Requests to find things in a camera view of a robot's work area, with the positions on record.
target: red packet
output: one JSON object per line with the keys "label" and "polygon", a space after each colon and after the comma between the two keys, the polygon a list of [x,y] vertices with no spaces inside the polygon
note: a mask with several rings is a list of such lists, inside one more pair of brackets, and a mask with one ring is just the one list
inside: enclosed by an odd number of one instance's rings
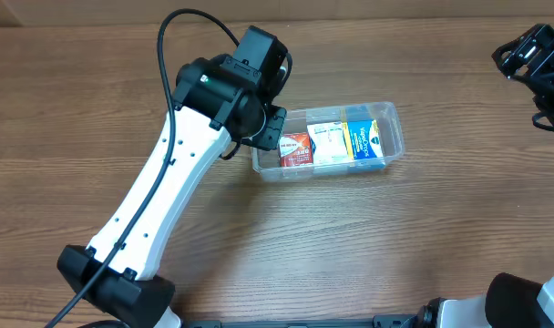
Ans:
{"label": "red packet", "polygon": [[313,164],[310,135],[306,132],[283,135],[279,139],[279,155],[282,167]]}

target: clear plastic bin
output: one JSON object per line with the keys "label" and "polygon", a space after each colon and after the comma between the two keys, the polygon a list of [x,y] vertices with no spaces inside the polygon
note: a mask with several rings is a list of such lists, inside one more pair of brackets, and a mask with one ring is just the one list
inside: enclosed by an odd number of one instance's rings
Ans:
{"label": "clear plastic bin", "polygon": [[309,179],[313,176],[348,174],[384,169],[405,153],[405,142],[395,105],[390,102],[332,106],[290,110],[283,134],[307,132],[307,126],[327,122],[352,122],[375,119],[383,156],[375,159],[355,159],[346,163],[281,167],[279,150],[252,149],[252,167],[266,181]]}

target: transparent box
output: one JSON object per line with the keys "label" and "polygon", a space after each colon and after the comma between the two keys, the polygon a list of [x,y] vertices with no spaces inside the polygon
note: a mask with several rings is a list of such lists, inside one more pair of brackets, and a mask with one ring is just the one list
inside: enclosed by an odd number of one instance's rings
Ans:
{"label": "transparent box", "polygon": [[279,150],[252,149],[252,167],[266,181],[309,179],[314,176],[349,174],[386,168],[405,153],[403,132],[395,105],[390,102],[332,106],[290,110],[283,134],[307,132],[307,126],[328,122],[353,122],[375,119],[379,128],[383,156],[373,159],[353,159],[345,163],[281,167]]}

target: wooden table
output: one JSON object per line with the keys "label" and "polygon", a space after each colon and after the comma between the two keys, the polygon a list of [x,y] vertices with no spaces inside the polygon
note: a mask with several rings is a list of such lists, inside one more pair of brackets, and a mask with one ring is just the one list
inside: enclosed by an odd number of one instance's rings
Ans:
{"label": "wooden table", "polygon": [[[406,154],[364,175],[263,183],[242,149],[198,186],[164,254],[183,318],[412,313],[554,273],[554,134],[490,55],[554,17],[258,23],[292,52],[288,109],[393,101]],[[230,28],[241,36],[248,24]],[[56,269],[118,207],[158,137],[158,26],[0,29],[0,327],[73,293]],[[231,52],[207,24],[166,39],[169,75]],[[65,319],[105,318],[86,302]]]}

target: wooden tabletop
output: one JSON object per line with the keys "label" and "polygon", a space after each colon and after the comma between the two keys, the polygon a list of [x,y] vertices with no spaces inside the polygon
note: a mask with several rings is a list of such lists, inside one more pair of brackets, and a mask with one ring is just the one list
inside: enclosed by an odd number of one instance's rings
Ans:
{"label": "wooden tabletop", "polygon": [[[263,183],[242,149],[204,177],[160,275],[172,308],[223,321],[413,313],[554,273],[554,134],[490,55],[554,17],[257,23],[292,52],[290,110],[395,103],[405,156],[378,173]],[[248,24],[230,28],[242,36]],[[72,297],[56,269],[118,207],[165,116],[158,26],[0,29],[0,327]],[[208,24],[166,38],[169,75],[230,53]],[[105,318],[81,302],[64,320]]]}

